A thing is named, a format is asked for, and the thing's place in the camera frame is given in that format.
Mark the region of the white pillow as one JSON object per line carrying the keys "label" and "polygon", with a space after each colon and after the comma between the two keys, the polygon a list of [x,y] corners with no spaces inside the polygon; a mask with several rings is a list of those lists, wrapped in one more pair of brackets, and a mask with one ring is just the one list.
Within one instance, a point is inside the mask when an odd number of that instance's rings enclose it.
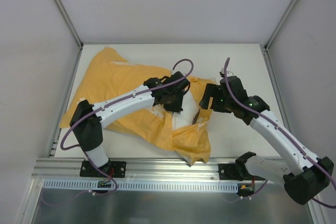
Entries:
{"label": "white pillow", "polygon": [[178,130],[182,127],[193,125],[194,121],[197,120],[198,112],[199,106],[191,92],[188,91],[187,94],[183,96],[182,111],[172,114],[172,129]]}

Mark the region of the blue and yellow pillowcase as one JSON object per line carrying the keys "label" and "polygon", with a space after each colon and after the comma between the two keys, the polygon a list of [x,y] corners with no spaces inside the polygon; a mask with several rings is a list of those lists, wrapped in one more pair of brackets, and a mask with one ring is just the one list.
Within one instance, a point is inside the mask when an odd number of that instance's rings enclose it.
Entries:
{"label": "blue and yellow pillowcase", "polygon": [[[149,78],[162,78],[170,74],[171,71],[165,68],[134,64],[122,58],[113,48],[105,48],[90,62],[59,127],[70,127],[77,104],[83,100],[89,103],[110,100],[131,91]],[[191,83],[189,91],[198,105],[209,80],[193,76],[187,79]],[[156,105],[116,120],[107,126],[107,130],[138,136],[142,142],[177,152],[189,164],[200,160],[207,162],[211,154],[207,131],[211,113],[211,110],[199,108],[193,125],[173,130],[173,113],[165,111],[162,105]]]}

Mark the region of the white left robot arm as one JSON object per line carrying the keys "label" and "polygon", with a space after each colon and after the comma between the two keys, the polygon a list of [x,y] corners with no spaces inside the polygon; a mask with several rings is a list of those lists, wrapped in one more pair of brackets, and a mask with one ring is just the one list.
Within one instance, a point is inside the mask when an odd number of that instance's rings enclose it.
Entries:
{"label": "white left robot arm", "polygon": [[80,102],[70,121],[79,147],[91,162],[91,170],[99,177],[108,174],[109,158],[102,147],[102,130],[114,121],[158,104],[178,105],[182,110],[184,94],[190,82],[180,72],[168,78],[150,78],[132,91],[111,100],[90,104]]}

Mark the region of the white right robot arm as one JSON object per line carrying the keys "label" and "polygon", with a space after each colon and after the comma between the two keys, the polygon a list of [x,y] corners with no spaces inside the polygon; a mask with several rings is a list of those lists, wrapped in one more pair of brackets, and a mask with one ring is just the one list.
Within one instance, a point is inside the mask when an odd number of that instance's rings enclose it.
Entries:
{"label": "white right robot arm", "polygon": [[281,165],[247,152],[224,172],[229,178],[246,180],[254,176],[282,185],[300,205],[314,200],[329,185],[335,185],[332,160],[320,158],[300,143],[280,124],[262,98],[247,95],[237,76],[223,77],[219,84],[208,83],[199,105],[215,112],[232,113],[258,132],[284,161]]}

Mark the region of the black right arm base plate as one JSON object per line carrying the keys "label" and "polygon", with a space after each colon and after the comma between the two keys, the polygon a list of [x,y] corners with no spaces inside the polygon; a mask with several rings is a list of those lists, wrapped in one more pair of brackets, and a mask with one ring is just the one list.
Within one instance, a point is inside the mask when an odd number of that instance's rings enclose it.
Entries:
{"label": "black right arm base plate", "polygon": [[218,164],[218,174],[220,180],[265,180],[262,177],[251,175],[244,165],[234,163]]}

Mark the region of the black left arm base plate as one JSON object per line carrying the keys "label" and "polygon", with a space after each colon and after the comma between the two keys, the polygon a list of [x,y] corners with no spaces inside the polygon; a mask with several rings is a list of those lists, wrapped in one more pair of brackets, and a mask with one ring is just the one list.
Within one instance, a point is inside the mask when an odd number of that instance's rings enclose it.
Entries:
{"label": "black left arm base plate", "polygon": [[[99,169],[112,178],[125,178],[127,163],[124,161],[108,161],[105,165],[99,167]],[[89,161],[83,161],[79,173],[80,177],[106,177],[98,172]]]}

